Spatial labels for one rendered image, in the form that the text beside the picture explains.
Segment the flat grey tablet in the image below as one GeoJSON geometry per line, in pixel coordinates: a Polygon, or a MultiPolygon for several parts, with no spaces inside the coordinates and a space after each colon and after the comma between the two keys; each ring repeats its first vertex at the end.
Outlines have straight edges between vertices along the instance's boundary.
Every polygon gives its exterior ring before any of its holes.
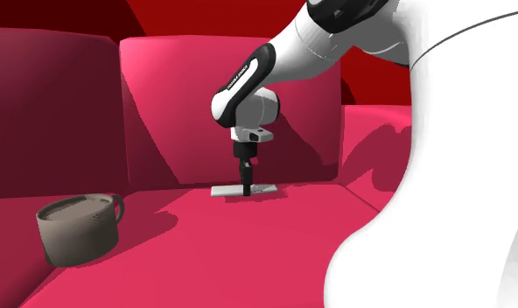
{"type": "MultiPolygon", "coordinates": [[[[249,188],[249,194],[275,193],[278,191],[276,185],[257,185],[252,184],[249,188]]],[[[243,185],[216,185],[211,187],[212,197],[234,197],[244,196],[243,185]]]]}

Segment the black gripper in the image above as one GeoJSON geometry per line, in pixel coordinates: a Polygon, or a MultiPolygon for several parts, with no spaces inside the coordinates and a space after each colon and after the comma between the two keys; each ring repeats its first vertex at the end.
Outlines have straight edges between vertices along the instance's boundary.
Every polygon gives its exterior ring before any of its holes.
{"type": "Polygon", "coordinates": [[[250,159],[257,156],[257,143],[234,141],[233,153],[236,158],[240,159],[242,195],[250,196],[253,181],[253,165],[250,159]]]}

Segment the grey-brown mug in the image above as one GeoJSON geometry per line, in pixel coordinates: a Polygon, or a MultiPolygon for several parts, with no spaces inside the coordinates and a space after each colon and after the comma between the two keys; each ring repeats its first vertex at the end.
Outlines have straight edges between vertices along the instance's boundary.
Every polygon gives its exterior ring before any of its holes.
{"type": "Polygon", "coordinates": [[[72,267],[106,255],[119,241],[123,198],[90,193],[61,199],[36,213],[47,263],[72,267]]]}

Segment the red sofa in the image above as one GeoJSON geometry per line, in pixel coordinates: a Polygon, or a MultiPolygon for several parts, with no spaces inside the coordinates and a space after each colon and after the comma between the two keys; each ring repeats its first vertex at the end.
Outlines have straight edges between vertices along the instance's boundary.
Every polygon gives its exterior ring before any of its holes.
{"type": "Polygon", "coordinates": [[[260,38],[0,28],[0,308],[323,308],[328,263],[399,185],[410,107],[343,105],[334,66],[276,85],[282,111],[254,179],[214,198],[237,162],[209,98],[260,38]],[[55,269],[37,211],[119,193],[118,244],[55,269]]]}

